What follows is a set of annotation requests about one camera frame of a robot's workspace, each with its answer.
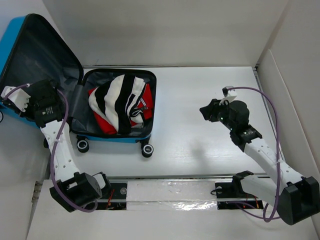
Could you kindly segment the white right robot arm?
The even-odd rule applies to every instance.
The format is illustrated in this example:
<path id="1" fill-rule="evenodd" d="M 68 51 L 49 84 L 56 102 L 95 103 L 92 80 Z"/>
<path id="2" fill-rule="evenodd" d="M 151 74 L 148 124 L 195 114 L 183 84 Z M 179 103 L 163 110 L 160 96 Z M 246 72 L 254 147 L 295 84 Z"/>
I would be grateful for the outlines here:
<path id="1" fill-rule="evenodd" d="M 250 125 L 246 103 L 214 98 L 199 111 L 204 120 L 222 123 L 229 130 L 231 141 L 272 180 L 267 183 L 248 170 L 239 172 L 232 177 L 231 191 L 235 196 L 258 197 L 273 206 L 280 219 L 291 226 L 320 212 L 319 182 L 277 159 L 262 134 Z"/>

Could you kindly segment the black white striped garment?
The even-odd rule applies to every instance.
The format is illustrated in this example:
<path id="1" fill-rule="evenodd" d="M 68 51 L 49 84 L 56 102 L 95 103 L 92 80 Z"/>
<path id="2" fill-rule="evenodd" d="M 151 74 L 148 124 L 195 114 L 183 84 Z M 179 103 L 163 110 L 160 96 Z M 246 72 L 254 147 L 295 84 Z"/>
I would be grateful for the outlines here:
<path id="1" fill-rule="evenodd" d="M 123 74 L 93 89 L 88 104 L 117 134 L 128 135 L 132 128 L 144 126 L 144 113 L 151 108 L 143 99 L 146 89 L 142 78 Z"/>

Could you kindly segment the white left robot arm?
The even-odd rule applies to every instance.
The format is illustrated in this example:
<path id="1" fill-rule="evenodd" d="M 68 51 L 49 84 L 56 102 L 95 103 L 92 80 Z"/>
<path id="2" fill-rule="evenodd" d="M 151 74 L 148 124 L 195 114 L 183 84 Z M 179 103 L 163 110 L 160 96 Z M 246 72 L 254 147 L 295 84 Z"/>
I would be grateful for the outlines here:
<path id="1" fill-rule="evenodd" d="M 30 95 L 27 110 L 50 150 L 51 197 L 70 213 L 94 212 L 98 200 L 111 194 L 112 186 L 102 171 L 98 175 L 103 181 L 98 181 L 95 174 L 82 172 L 77 166 L 67 123 L 67 97 L 48 79 L 29 83 L 27 88 Z"/>

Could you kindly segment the red shirt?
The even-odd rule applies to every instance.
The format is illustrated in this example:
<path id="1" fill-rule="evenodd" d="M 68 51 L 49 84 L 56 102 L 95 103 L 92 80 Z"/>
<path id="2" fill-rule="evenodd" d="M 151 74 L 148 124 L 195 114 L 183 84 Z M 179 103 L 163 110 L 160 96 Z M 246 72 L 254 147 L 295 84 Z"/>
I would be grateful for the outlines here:
<path id="1" fill-rule="evenodd" d="M 99 126 L 99 128 L 102 130 L 102 132 L 106 135 L 114 135 L 117 134 L 117 130 L 113 127 L 112 124 L 110 124 L 106 117 L 101 117 L 99 113 L 101 112 L 98 105 L 96 98 L 94 97 L 96 89 L 90 89 L 88 91 L 89 95 L 89 106 L 91 110 L 93 111 L 95 120 Z M 141 99 L 138 102 L 137 107 L 142 110 L 142 119 L 143 120 L 150 120 L 153 117 L 153 108 L 154 108 L 154 103 L 152 99 L 152 93 L 150 89 L 150 85 L 147 83 L 146 84 L 146 89 L 144 90 L 144 93 L 141 97 Z"/>

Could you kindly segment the blue hard-shell suitcase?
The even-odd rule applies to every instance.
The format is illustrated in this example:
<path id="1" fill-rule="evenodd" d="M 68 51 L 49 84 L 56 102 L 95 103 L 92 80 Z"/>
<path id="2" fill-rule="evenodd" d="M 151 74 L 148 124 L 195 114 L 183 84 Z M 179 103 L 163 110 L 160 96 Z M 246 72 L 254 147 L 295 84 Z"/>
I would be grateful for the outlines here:
<path id="1" fill-rule="evenodd" d="M 0 41 L 0 86 L 20 86 L 50 80 L 67 97 L 68 124 L 77 137 L 81 153 L 89 150 L 89 141 L 140 143 L 141 153 L 150 157 L 154 148 L 149 143 L 154 122 L 154 108 L 144 99 L 140 105 L 148 111 L 144 124 L 130 133 L 103 133 L 89 107 L 89 91 L 115 78 L 129 75 L 143 79 L 148 96 L 156 98 L 156 76 L 147 70 L 96 68 L 84 69 L 51 24 L 39 14 L 13 18 Z"/>

